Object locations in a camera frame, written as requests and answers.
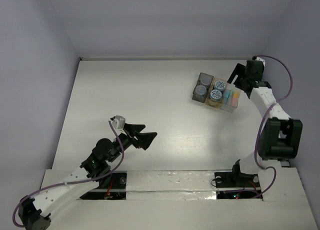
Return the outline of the orange pencil-shaped case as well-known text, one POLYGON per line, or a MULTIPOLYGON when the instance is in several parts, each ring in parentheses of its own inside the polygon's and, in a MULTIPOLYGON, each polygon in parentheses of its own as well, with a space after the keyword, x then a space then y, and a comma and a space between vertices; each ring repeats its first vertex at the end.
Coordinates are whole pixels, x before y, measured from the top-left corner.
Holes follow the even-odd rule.
POLYGON ((230 103, 230 105, 233 108, 236 108, 238 106, 239 97, 240 97, 240 92, 239 91, 235 91, 233 93, 233 95, 232 95, 232 99, 231 99, 231 103, 230 103))

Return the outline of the blue pencil-shaped case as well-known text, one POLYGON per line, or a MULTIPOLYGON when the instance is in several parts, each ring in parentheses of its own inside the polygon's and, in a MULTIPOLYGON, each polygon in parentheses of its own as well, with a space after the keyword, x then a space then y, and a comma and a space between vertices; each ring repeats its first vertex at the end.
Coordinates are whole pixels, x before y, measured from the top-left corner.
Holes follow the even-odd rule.
POLYGON ((225 92, 224 92, 224 95, 223 95, 223 100, 222 100, 222 103, 224 105, 226 105, 228 103, 228 98, 230 96, 230 90, 229 89, 226 89, 225 92))

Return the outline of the clear plastic bin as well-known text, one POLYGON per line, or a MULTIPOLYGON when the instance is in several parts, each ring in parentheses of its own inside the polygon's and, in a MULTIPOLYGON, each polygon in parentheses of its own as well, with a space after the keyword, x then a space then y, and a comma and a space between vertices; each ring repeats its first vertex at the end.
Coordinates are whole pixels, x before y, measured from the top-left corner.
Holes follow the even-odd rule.
MULTIPOLYGON (((233 85, 228 85, 226 90, 234 90, 234 92, 240 92, 240 95, 239 95, 239 98, 241 96, 241 90, 236 88, 235 86, 233 85)), ((224 93, 225 91, 223 92, 223 96, 222 96, 222 102, 221 102, 221 105, 220 105, 220 109, 222 111, 225 111, 225 112, 228 112, 228 113, 233 113, 237 108, 238 108, 238 105, 236 108, 232 107, 231 106, 231 100, 232 100, 232 97, 229 97, 228 98, 228 101, 227 101, 227 104, 223 104, 223 97, 224 97, 224 93)))

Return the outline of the wooden bin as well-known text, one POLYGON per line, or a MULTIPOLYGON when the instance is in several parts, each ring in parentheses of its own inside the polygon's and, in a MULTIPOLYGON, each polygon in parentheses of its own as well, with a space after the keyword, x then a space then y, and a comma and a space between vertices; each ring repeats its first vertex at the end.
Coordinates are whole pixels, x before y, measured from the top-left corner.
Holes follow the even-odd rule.
POLYGON ((205 104, 216 109, 220 108, 222 106, 224 93, 227 90, 227 87, 228 83, 226 80, 214 77, 208 90, 205 104))

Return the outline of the dark grey plastic bin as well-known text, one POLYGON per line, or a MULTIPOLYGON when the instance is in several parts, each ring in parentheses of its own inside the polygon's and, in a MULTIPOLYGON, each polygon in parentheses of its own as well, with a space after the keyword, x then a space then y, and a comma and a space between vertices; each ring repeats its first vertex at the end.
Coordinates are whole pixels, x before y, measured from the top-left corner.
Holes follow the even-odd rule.
POLYGON ((192 100, 204 103, 209 93, 214 77, 201 72, 192 92, 192 100))

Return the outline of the teal pencil-shaped case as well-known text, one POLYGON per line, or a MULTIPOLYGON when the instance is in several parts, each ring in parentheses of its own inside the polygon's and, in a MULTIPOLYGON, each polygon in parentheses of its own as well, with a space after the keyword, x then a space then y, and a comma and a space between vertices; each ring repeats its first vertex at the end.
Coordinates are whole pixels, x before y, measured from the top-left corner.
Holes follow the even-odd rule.
POLYGON ((229 90, 229 97, 232 98, 232 97, 233 97, 233 94, 234 94, 234 90, 233 90, 233 89, 230 89, 230 90, 229 90))

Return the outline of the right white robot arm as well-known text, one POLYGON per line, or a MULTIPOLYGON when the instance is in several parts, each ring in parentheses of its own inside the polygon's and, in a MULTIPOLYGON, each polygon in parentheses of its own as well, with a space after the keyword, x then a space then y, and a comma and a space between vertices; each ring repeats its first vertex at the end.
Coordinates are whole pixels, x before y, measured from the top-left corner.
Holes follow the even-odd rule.
POLYGON ((275 171, 276 162, 294 159, 298 154, 303 123, 291 118, 280 105, 292 90, 276 99, 271 84, 263 80, 265 58, 255 55, 245 65, 237 64, 228 79, 228 83, 246 93, 262 117, 253 153, 232 167, 230 180, 235 186, 242 186, 262 170, 275 171))

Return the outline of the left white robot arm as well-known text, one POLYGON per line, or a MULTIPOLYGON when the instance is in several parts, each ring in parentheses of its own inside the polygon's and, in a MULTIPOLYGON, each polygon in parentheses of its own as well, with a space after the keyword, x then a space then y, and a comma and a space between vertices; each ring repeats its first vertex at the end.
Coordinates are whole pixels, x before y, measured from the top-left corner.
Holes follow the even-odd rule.
POLYGON ((115 171, 110 163, 125 157, 125 150, 133 146, 147 150, 158 135, 157 132, 142 132, 144 124, 124 123, 114 140, 100 139, 89 157, 62 182, 43 187, 23 197, 15 207, 12 222, 26 230, 46 230, 60 210, 87 192, 109 186, 115 171))

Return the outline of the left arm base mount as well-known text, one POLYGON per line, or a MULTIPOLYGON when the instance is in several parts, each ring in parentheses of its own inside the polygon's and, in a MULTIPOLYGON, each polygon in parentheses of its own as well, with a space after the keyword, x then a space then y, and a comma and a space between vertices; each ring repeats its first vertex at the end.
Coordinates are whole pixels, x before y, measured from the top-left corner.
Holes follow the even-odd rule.
POLYGON ((99 186, 80 197, 81 200, 125 200, 127 191, 127 171, 116 171, 105 186, 99 186))

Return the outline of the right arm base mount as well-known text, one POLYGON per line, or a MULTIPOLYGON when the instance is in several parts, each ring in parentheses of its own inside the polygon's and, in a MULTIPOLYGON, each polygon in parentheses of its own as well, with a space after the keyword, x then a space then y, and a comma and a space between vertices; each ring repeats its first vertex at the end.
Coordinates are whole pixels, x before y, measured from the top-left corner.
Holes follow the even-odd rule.
POLYGON ((258 175, 241 173, 240 160, 235 162, 231 171, 215 172, 210 185, 216 189, 218 200, 262 198, 258 175))

